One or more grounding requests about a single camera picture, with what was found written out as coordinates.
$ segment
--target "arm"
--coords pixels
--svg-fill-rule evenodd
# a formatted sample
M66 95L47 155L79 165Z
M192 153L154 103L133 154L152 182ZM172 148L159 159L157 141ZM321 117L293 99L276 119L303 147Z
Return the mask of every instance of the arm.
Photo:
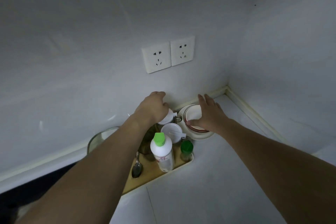
M153 92L135 113L71 168L20 224L109 223L146 131L168 113L164 92Z
M202 118L189 124L225 138L288 223L335 222L335 166L243 127L208 95L199 103Z

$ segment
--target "spice shaker with green lid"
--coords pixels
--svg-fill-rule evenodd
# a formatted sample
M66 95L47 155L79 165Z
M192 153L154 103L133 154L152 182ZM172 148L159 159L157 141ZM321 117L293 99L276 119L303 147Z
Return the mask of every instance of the spice shaker with green lid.
M184 141L181 143L181 159L184 162L189 162L193 158L192 153L193 153L194 146L190 141Z

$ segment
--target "wooden tray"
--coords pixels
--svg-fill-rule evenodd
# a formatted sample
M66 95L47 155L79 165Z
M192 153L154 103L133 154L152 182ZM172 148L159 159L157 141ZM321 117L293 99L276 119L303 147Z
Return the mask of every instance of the wooden tray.
M192 156L191 161L189 162L184 162L181 158L180 158L180 154L181 154L181 141L173 144L173 152L174 152L174 159L175 159L175 165L174 165L174 170L176 170L177 168L189 164L194 160L194 155ZM154 156L151 155L143 155L140 154L139 155L139 161L140 163L143 165L143 170L141 175L138 178L132 178L131 175L131 171L132 168L128 174L128 179L126 181L126 185L123 191L123 195L125 195L126 193L146 184L149 183L150 181L153 181L157 178L159 178L162 175L166 175L166 174L170 174L173 171L170 171L168 173L162 172L159 168L159 165L157 164L157 162L154 159Z

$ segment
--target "lime green cap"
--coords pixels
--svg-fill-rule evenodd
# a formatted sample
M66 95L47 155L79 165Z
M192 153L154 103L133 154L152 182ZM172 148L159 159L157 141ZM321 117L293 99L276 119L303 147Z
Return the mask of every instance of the lime green cap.
M154 140L154 143L156 144L156 146L161 147L166 142L165 134L164 133L155 133L153 140Z
M190 141L184 141L181 144L181 152L184 154L190 154L193 152L194 146Z

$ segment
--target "electrical outlet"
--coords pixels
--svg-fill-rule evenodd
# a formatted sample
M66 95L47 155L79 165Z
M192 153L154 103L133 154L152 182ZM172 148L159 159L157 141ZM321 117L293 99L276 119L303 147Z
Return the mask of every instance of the electrical outlet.
M171 65L176 66L194 58L195 37L170 42Z
M147 73L171 67L169 42L142 48Z

